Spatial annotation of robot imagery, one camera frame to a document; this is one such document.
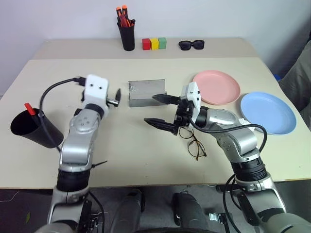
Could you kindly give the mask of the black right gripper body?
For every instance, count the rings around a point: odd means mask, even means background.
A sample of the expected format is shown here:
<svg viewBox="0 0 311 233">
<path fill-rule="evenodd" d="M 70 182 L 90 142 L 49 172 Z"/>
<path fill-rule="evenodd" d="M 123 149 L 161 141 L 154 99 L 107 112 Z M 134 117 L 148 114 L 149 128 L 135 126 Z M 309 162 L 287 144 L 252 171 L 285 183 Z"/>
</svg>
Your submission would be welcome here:
<svg viewBox="0 0 311 233">
<path fill-rule="evenodd" d="M 174 127 L 189 126 L 189 117 L 193 115 L 194 104 L 191 100 L 181 99 L 180 97 L 174 97 L 173 103 L 177 105 L 176 114 L 174 117 Z"/>
</svg>

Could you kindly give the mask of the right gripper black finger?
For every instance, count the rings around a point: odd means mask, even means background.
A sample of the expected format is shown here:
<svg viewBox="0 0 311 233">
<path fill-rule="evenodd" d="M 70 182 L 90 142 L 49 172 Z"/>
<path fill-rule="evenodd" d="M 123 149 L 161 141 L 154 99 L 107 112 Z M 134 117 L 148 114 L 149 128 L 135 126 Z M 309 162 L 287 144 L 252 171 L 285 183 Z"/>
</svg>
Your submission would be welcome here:
<svg viewBox="0 0 311 233">
<path fill-rule="evenodd" d="M 172 123 L 168 123 L 165 120 L 158 118 L 145 118 L 144 121 L 157 129 L 168 131 L 174 135 L 177 135 L 177 126 Z"/>
<path fill-rule="evenodd" d="M 174 105 L 178 105 L 181 100 L 180 97 L 167 95 L 167 94 L 156 94 L 156 95 L 153 95 L 152 98 L 163 104 L 174 104 Z"/>
</svg>

